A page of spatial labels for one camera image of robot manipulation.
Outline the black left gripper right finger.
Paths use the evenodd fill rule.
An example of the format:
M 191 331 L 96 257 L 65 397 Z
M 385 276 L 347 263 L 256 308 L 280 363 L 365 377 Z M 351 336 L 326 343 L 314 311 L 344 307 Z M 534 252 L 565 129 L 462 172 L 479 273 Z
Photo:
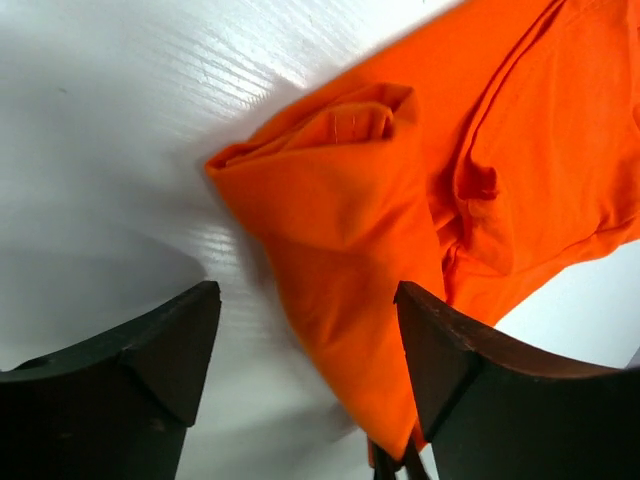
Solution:
M 399 327 L 425 441 L 443 479 L 635 479 L 639 371 L 553 354 L 412 282 Z

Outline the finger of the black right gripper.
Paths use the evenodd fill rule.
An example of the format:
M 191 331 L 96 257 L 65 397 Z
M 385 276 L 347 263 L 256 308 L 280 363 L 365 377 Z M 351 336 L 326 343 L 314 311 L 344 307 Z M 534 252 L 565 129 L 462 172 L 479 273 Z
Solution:
M 395 460 L 370 438 L 368 442 L 369 464 L 373 469 L 374 480 L 396 480 L 397 464 Z
M 405 448 L 403 466 L 409 480 L 431 480 L 412 437 L 409 438 Z

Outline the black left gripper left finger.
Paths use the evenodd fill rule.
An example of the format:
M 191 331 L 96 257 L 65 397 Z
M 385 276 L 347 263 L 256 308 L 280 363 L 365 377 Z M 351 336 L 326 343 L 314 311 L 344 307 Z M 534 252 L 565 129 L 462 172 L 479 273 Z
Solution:
M 221 313 L 203 281 L 1 374 L 4 479 L 173 479 Z

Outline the orange t-shirt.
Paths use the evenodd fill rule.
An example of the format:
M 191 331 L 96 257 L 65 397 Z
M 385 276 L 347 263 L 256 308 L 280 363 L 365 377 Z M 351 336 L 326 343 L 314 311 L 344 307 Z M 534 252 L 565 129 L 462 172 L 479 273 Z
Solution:
M 422 427 L 402 281 L 494 325 L 639 237 L 639 5 L 465 1 L 217 153 L 291 327 L 395 458 Z

